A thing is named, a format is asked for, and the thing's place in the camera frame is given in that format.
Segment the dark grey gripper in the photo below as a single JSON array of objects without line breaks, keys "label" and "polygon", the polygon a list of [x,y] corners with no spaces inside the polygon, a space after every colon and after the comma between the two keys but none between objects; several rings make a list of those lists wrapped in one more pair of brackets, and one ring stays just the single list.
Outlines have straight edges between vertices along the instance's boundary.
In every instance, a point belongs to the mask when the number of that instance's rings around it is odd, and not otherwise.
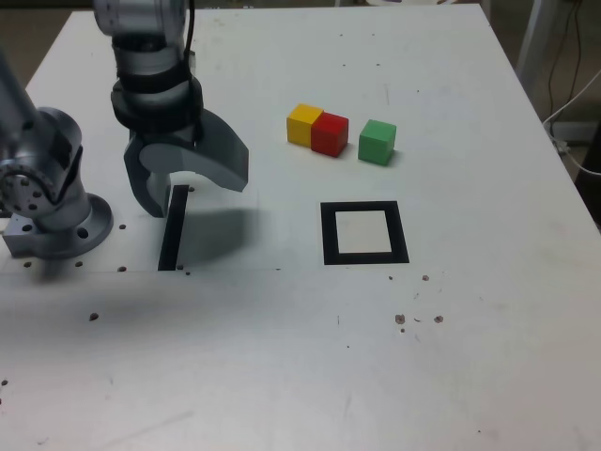
[{"label": "dark grey gripper", "polygon": [[132,128],[130,138],[124,163],[131,190],[140,206],[155,218],[163,218],[168,210],[170,177],[166,174],[193,172],[235,192],[247,186],[249,149],[224,120],[207,109],[200,116],[200,125],[174,132]]}]

